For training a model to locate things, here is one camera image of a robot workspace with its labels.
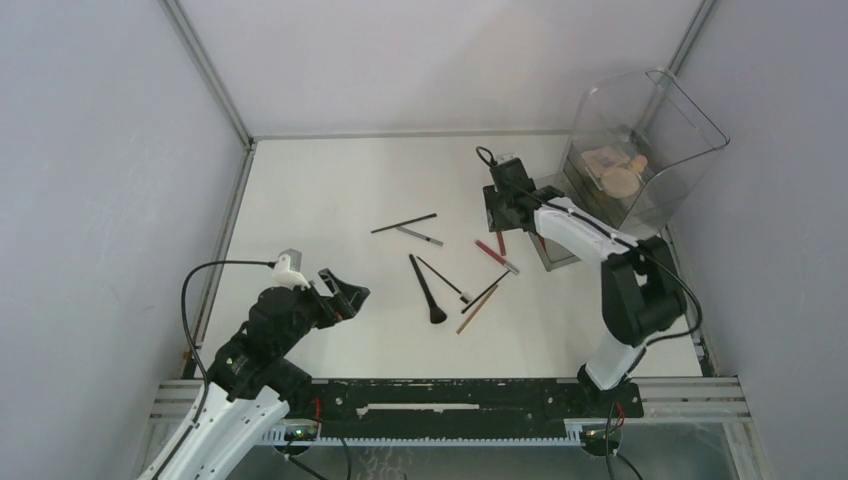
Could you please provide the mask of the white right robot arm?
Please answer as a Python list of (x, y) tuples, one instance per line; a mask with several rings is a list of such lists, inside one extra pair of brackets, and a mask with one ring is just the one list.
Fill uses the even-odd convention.
[(662, 238), (639, 240), (603, 224), (560, 190), (537, 187), (518, 158), (485, 164), (492, 177), (483, 189), (490, 231), (534, 234), (598, 268), (606, 333), (578, 371), (577, 393), (584, 412), (605, 415), (617, 403), (616, 388), (647, 348), (671, 339), (669, 328), (694, 295)]

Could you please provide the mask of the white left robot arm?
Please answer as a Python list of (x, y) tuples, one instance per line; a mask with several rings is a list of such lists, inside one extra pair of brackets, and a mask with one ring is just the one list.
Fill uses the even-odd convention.
[(263, 290), (239, 330), (204, 368), (202, 387), (143, 479), (224, 479), (277, 421), (311, 407), (311, 376), (287, 360), (307, 334), (354, 318), (370, 295), (330, 270), (310, 281), (286, 274)]

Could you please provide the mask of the round beige sponge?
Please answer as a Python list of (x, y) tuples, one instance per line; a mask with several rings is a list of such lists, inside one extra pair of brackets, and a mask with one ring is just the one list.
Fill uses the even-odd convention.
[(607, 169), (601, 176), (601, 188), (609, 197), (625, 199), (641, 190), (641, 180), (637, 173), (621, 167)]

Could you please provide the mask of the thin black angled brush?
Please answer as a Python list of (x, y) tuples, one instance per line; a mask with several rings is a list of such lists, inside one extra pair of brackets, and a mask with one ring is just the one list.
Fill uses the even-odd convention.
[(426, 261), (425, 261), (423, 258), (421, 258), (420, 256), (416, 256), (416, 259), (417, 259), (417, 260), (418, 260), (421, 264), (423, 264), (423, 265), (424, 265), (427, 269), (429, 269), (429, 270), (430, 270), (430, 271), (431, 271), (431, 272), (432, 272), (432, 273), (433, 273), (433, 274), (434, 274), (434, 275), (435, 275), (438, 279), (440, 279), (440, 280), (441, 280), (441, 281), (442, 281), (445, 285), (447, 285), (450, 289), (452, 289), (455, 293), (457, 293), (457, 294), (458, 294), (458, 296), (459, 296), (460, 301), (461, 301), (463, 304), (465, 304), (465, 305), (469, 305), (469, 304), (470, 304), (470, 302), (471, 302), (472, 298), (471, 298), (471, 296), (470, 296), (470, 295), (469, 295), (466, 291), (464, 291), (464, 290), (460, 289), (459, 287), (457, 287), (457, 286), (456, 286), (453, 282), (451, 282), (449, 279), (447, 279), (447, 278), (446, 278), (446, 277), (445, 277), (442, 273), (440, 273), (439, 271), (437, 271), (437, 270), (436, 270), (433, 266), (431, 266), (428, 262), (426, 262)]

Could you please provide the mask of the red glitter lip gloss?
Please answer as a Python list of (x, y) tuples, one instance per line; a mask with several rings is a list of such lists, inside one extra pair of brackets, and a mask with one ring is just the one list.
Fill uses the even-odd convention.
[(490, 258), (492, 258), (494, 261), (496, 261), (498, 264), (500, 264), (501, 266), (503, 266), (505, 269), (507, 269), (507, 270), (508, 270), (509, 272), (511, 272), (512, 274), (514, 274), (514, 275), (519, 275), (519, 274), (520, 274), (520, 270), (519, 270), (519, 269), (518, 269), (515, 265), (513, 265), (513, 264), (512, 264), (511, 262), (509, 262), (509, 261), (508, 261), (508, 260), (507, 260), (504, 256), (502, 256), (501, 254), (497, 253), (495, 250), (493, 250), (492, 248), (490, 248), (488, 245), (486, 245), (486, 244), (485, 244), (485, 243), (483, 243), (482, 241), (480, 241), (480, 240), (475, 240), (475, 241), (474, 241), (474, 244), (475, 244), (475, 246), (476, 246), (476, 247), (478, 247), (478, 248), (479, 248), (482, 252), (484, 252), (486, 255), (488, 255)]

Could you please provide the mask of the beige beauty blender sponge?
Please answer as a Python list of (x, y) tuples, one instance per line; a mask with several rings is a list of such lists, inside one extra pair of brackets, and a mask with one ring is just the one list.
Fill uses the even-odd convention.
[(641, 176), (648, 165), (648, 158), (645, 155), (634, 156), (629, 164), (628, 169), (638, 176)]

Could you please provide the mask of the clear acrylic makeup organizer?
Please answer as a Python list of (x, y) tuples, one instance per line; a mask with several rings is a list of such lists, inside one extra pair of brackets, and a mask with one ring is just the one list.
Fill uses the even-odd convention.
[(653, 68), (592, 86), (557, 171), (536, 183), (646, 239), (661, 233), (729, 142), (671, 71)]

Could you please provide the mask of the large black powder brush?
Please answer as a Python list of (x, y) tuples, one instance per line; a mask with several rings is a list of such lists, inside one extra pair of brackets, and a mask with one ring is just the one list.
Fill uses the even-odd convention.
[(420, 270), (418, 262), (413, 254), (409, 254), (408, 258), (415, 272), (418, 283), (422, 289), (422, 292), (425, 297), (425, 301), (427, 302), (429, 309), (429, 320), (431, 324), (438, 325), (445, 322), (448, 318), (448, 315), (438, 306), (435, 301), (431, 290), (423, 276), (423, 273)]

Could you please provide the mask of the black slim liner brush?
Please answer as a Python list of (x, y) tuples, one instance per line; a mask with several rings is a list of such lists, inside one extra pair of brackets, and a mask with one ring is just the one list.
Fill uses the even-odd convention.
[(468, 312), (474, 305), (476, 305), (483, 297), (485, 297), (490, 291), (492, 291), (499, 283), (507, 276), (511, 275), (512, 272), (509, 270), (505, 270), (495, 281), (493, 281), (486, 289), (484, 289), (477, 297), (471, 300), (461, 311), (460, 313), (465, 314)]

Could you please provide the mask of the gold slim pencil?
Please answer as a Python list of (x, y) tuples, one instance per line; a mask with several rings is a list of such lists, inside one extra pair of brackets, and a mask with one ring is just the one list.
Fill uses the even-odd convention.
[(479, 314), (480, 310), (485, 306), (485, 304), (489, 301), (489, 299), (493, 296), (493, 294), (498, 290), (499, 286), (495, 285), (490, 288), (483, 297), (475, 304), (474, 308), (466, 317), (465, 321), (460, 325), (460, 327), (456, 330), (457, 335), (461, 335), (472, 323), (474, 318)]

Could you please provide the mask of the orange-red lip gloss tube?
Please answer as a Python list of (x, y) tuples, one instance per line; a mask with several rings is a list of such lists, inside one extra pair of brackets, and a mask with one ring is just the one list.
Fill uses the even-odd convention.
[(506, 249), (506, 244), (505, 244), (503, 232), (500, 232), (500, 231), (496, 232), (496, 238), (497, 238), (497, 243), (498, 243), (499, 254), (502, 257), (505, 258), (507, 256), (507, 249)]

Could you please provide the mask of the checkered eyeliner pencil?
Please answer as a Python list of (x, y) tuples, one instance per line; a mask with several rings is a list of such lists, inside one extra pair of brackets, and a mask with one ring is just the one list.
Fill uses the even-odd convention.
[(437, 247), (443, 247), (444, 246), (444, 242), (442, 242), (441, 240), (432, 238), (430, 236), (427, 236), (427, 235), (419, 233), (419, 232), (415, 232), (415, 231), (408, 229), (406, 227), (398, 226), (398, 227), (395, 227), (395, 229), (397, 231), (401, 232), (401, 233), (404, 233), (404, 234), (412, 236), (416, 239), (428, 242), (428, 243), (435, 245)]

